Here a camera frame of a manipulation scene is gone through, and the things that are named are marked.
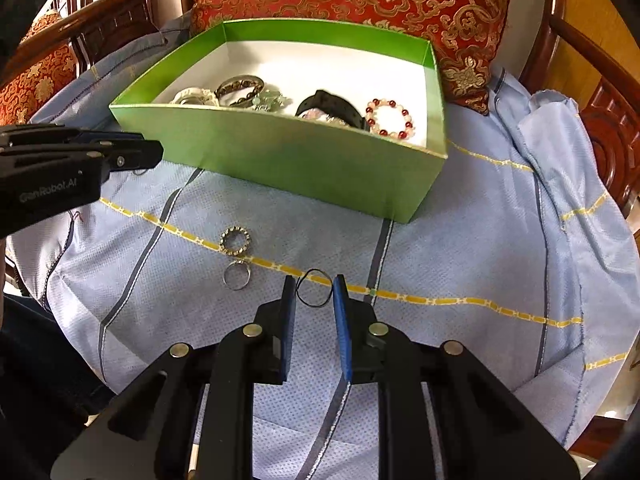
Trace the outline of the light blue cloth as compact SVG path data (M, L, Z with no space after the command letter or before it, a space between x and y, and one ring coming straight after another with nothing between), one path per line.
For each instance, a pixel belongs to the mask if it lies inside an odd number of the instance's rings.
M26 399L1 433L2 477L47 471L72 426L58 387L92 370L122 390L173 342L245 321L294 270L293 376L257 390L259 478L293 478L315 443L319 479L378 471L374 390L338 382L323 275L422 344L460 341L573 443L639 330L638 250L576 104L495 72L489 114L447 104L438 136L424 40L316 20L262 21L255 41L186 26L107 55L36 115L113 130L133 117L165 158L9 240L73 351L46 344L24 379L2 374L2 393Z

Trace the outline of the black wrist watch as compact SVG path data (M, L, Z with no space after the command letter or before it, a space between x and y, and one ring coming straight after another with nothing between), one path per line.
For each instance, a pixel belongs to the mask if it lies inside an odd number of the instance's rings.
M326 90L317 90L312 96L304 99L295 112L296 117L310 120L334 122L339 126L347 126L362 131L369 131L370 126L354 107L345 99Z

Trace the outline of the green jade flower brooch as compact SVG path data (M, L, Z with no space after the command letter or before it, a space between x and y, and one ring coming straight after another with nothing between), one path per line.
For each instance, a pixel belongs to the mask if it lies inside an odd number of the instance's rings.
M279 90L264 89L254 96L250 108L260 112L280 113L292 104L292 100Z

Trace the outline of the green cardboard box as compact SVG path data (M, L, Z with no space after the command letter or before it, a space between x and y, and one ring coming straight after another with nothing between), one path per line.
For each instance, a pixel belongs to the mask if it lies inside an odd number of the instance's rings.
M292 100L280 113L176 105L190 87L262 78ZM369 131L295 116L317 90L352 104ZM119 125L163 144L168 162L203 168L401 223L447 157L444 98L432 45L352 23L239 20L173 50L110 106Z

